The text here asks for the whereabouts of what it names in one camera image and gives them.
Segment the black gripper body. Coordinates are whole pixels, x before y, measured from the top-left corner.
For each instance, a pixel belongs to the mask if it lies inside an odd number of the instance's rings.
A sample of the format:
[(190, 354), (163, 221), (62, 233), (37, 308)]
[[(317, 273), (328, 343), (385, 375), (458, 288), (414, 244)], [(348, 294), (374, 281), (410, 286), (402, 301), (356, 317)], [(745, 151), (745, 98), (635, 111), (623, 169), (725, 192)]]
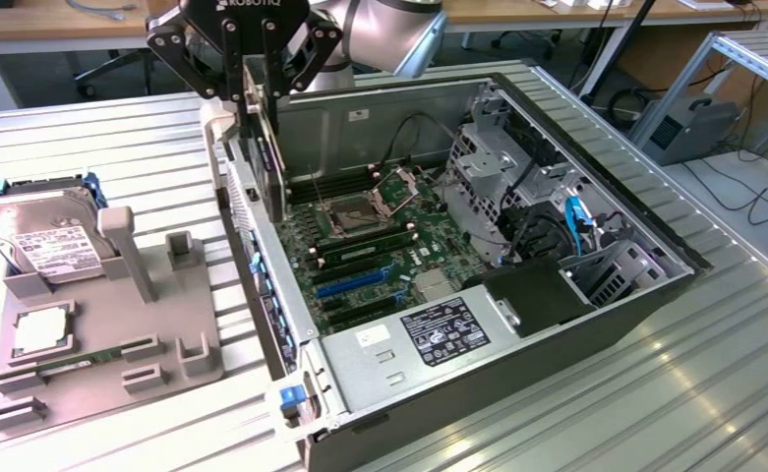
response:
[(232, 45), (238, 47), (242, 55), (266, 54), (264, 30), (268, 24), (273, 24), (269, 32), (277, 35), (273, 44), (282, 66), (290, 67), (294, 72), (305, 70), (310, 59), (310, 47), (300, 44), (290, 53), (289, 46), (300, 30), (306, 29), (312, 12), (308, 1), (195, 0), (181, 1), (179, 7), (187, 24), (221, 56), (216, 61), (216, 65), (221, 66), (220, 72), (226, 72), (224, 58), (229, 46), (224, 44), (224, 35), (230, 33), (224, 25), (226, 21), (236, 25), (234, 33), (238, 37), (232, 40)]

